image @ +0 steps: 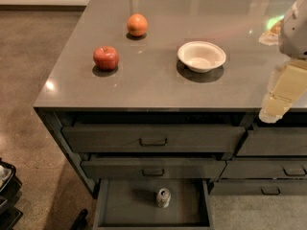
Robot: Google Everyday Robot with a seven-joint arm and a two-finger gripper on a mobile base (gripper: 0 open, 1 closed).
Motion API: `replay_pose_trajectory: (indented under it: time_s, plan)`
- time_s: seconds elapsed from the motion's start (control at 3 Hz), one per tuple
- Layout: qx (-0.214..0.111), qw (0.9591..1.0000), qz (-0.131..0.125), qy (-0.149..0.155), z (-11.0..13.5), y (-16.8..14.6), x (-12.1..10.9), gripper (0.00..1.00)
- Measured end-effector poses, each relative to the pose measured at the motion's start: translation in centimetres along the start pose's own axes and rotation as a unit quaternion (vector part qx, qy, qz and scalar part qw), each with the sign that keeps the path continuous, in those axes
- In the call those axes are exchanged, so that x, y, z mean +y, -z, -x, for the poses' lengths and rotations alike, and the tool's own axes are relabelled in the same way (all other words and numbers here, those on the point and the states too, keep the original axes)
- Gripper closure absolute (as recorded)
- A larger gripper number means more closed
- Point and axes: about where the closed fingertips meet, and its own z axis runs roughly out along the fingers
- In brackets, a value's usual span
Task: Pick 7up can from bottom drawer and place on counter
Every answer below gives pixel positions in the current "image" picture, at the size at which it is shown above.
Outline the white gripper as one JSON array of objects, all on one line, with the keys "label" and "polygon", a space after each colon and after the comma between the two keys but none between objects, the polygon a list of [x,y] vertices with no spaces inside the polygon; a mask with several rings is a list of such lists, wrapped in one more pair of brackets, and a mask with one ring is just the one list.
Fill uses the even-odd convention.
[{"label": "white gripper", "polygon": [[259,37],[259,42],[277,45],[282,54],[301,58],[277,67],[268,84],[259,119],[274,124],[307,91],[307,0],[295,0],[282,20],[274,23]]}]

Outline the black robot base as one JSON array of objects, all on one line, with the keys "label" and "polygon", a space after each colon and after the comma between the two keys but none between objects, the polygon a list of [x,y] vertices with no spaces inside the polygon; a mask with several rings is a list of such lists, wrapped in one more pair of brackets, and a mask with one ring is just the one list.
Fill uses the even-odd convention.
[{"label": "black robot base", "polygon": [[0,161],[0,230],[13,230],[23,216],[15,207],[20,198],[21,186],[16,167]]}]

